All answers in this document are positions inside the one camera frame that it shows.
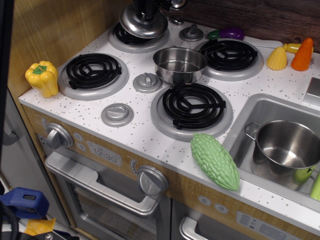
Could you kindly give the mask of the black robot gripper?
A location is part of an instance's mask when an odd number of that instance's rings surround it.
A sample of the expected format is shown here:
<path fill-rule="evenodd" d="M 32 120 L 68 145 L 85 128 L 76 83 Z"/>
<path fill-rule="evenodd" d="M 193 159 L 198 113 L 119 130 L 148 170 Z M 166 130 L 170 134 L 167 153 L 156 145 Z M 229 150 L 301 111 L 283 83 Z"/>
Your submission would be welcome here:
<path fill-rule="evenodd" d="M 173 5 L 171 0 L 134 0 L 134 8 L 138 19 L 152 20 L 159 7 L 169 10 Z"/>

